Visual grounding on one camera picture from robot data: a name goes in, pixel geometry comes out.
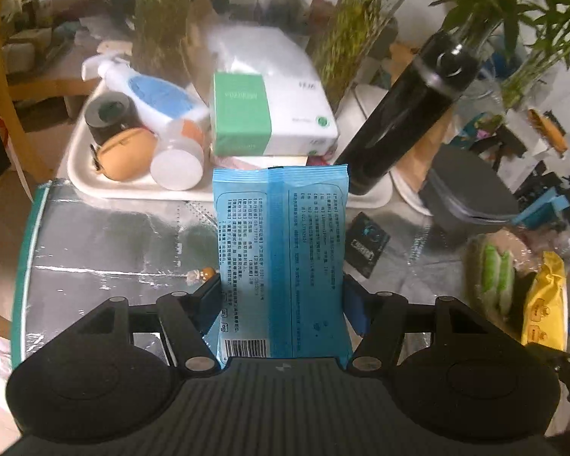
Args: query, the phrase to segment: white spray bottle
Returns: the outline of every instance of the white spray bottle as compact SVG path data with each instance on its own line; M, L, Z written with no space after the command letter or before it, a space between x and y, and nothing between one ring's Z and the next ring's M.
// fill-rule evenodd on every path
M161 135L175 118L209 122L209 109L201 99L165 80L133 70L118 53L93 56L82 64L82 79L101 77L109 90L126 94L135 104L143 125Z

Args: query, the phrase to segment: yellow snack package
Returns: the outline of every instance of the yellow snack package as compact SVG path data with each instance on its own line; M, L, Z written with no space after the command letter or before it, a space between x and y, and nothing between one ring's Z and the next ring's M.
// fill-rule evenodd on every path
M521 344L566 350L568 317L564 261L555 252L543 252L543 264L526 296Z

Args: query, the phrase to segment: blue wet wipes package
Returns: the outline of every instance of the blue wet wipes package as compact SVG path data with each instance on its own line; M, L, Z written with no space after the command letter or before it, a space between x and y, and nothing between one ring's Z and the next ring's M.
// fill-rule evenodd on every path
M218 358L336 357L342 312L346 166L216 169L223 305Z

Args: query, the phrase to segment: barcode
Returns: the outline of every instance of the barcode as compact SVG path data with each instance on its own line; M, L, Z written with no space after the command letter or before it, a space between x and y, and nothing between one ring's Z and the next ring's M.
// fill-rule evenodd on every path
M226 356L266 358L265 339L225 339Z

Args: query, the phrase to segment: black bottle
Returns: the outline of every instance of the black bottle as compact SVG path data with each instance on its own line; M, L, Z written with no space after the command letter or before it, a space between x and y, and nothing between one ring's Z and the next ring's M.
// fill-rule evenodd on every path
M348 164L351 193L368 193L459 99L479 72L476 54L493 28L473 41L446 32L429 38L336 160Z

